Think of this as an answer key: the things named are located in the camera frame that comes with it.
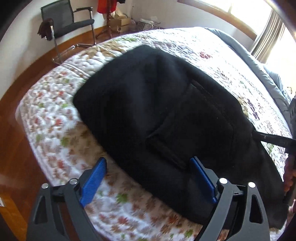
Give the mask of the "right hand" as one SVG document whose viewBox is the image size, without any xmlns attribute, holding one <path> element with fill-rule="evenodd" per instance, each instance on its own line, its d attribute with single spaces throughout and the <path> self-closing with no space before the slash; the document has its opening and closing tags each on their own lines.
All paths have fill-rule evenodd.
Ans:
<svg viewBox="0 0 296 241">
<path fill-rule="evenodd" d="M 284 191 L 288 192 L 293 185 L 293 178 L 295 178 L 294 166 L 295 157 L 289 155 L 285 161 L 285 172 L 283 175 Z"/>
</svg>

